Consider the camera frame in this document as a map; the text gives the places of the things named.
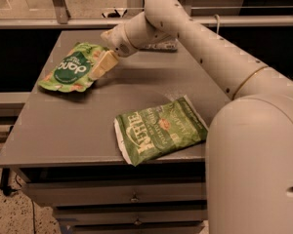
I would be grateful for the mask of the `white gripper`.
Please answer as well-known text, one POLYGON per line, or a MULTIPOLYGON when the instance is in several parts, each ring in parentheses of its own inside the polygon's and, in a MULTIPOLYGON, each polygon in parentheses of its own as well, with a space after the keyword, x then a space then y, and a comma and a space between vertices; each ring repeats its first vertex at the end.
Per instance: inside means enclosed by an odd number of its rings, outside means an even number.
POLYGON ((118 64, 118 56, 127 58, 138 51, 129 41, 124 24, 118 24, 114 28, 103 32, 101 38, 112 51, 101 53, 98 61, 92 67, 88 77, 93 81, 100 79, 118 64))

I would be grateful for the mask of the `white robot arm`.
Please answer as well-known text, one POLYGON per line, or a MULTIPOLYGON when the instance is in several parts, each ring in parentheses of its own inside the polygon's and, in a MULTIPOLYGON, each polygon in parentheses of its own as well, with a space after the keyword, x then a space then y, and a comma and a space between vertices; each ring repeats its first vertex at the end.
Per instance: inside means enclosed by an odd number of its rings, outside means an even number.
POLYGON ((121 57, 176 38, 226 96, 206 141, 209 234, 293 234, 293 82, 194 21, 178 0, 103 32, 121 57))

